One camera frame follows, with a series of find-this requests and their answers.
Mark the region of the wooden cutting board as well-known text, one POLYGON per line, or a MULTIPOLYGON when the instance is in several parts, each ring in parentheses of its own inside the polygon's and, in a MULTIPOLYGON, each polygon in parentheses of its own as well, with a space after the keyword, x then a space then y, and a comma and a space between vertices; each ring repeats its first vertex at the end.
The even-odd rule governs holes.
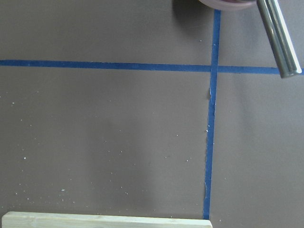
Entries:
POLYGON ((10 211, 2 216, 3 228, 211 228, 204 219, 147 218, 10 211))

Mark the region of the pink bowl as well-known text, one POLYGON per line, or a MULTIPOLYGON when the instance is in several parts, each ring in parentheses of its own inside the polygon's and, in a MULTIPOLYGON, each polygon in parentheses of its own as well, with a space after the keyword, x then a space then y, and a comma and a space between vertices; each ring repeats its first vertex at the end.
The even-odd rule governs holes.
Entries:
POLYGON ((199 0, 204 5, 216 10, 244 10, 255 6, 256 0, 199 0))

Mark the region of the metal scoop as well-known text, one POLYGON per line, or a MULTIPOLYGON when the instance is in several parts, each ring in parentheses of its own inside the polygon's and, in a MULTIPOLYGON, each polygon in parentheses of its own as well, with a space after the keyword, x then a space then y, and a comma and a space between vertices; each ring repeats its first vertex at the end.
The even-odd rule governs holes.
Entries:
POLYGON ((302 73, 279 2, 258 0, 257 7, 281 78, 302 73))

